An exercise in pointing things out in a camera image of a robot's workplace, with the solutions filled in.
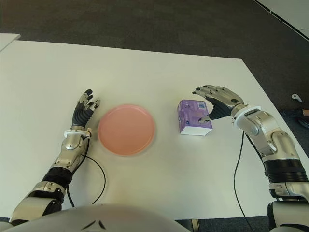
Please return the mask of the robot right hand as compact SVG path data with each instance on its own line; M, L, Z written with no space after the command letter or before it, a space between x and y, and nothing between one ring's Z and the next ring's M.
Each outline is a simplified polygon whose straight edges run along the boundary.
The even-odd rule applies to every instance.
M225 87L204 85L197 87L192 93L205 98L213 105L212 111L199 119L200 123L233 116L237 111L246 107L239 95Z

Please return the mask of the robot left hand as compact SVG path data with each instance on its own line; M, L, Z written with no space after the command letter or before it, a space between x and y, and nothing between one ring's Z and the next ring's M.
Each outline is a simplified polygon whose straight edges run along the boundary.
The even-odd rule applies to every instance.
M93 113L100 106L100 100L90 101L92 98L93 91L91 89L81 95L72 115L72 126L85 127L87 125Z

